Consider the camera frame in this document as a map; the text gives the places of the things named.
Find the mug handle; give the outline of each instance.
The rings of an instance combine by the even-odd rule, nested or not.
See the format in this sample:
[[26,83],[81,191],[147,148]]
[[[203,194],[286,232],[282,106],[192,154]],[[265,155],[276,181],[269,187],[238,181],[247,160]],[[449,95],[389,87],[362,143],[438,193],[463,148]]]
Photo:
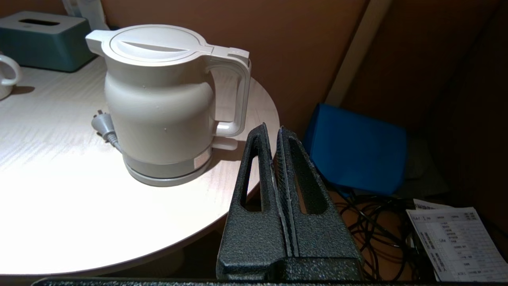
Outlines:
[[6,63],[14,70],[14,74],[16,75],[14,78],[4,78],[0,81],[1,85],[15,85],[21,80],[21,67],[17,62],[15,62],[10,57],[0,54],[0,62]]
[[215,135],[232,137],[242,133],[245,128],[247,102],[250,88],[249,52],[237,48],[214,46],[209,58],[207,70],[227,68],[240,76],[236,94],[235,116],[233,121],[215,122]]

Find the kettle spout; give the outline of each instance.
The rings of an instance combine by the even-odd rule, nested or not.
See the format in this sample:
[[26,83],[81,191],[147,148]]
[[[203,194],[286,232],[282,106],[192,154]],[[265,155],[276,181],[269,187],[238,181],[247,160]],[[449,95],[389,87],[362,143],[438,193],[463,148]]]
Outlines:
[[90,34],[86,35],[86,44],[91,52],[104,56],[104,52],[102,51],[102,42],[108,40],[114,33],[114,31],[92,31]]

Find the round table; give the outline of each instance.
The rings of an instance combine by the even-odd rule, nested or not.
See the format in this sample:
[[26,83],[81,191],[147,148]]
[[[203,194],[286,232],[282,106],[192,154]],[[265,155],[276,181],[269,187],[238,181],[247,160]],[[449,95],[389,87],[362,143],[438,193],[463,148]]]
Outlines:
[[[189,183],[144,185],[90,125],[98,109],[108,110],[103,58],[75,73],[23,73],[0,101],[0,282],[17,275],[100,275],[180,249],[227,213],[252,128],[267,124],[275,153],[277,110],[252,80],[237,150],[214,150],[207,171]],[[236,78],[213,76],[217,119],[231,120]],[[248,191],[258,182],[255,161]]]

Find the kettle lid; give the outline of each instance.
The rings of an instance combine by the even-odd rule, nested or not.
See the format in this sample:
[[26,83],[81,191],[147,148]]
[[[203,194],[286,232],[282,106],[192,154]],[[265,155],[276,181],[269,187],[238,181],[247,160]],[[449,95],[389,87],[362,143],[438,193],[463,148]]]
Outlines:
[[178,64],[211,54],[212,45],[198,33],[170,25],[139,25],[120,29],[103,48],[104,51],[122,62]]

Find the blue cloth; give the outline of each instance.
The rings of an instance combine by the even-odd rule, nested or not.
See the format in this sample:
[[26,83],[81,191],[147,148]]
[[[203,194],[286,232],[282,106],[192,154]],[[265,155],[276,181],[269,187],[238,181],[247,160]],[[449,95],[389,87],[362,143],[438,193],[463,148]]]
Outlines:
[[403,182],[404,128],[320,104],[303,144],[320,173],[337,186],[391,195]]

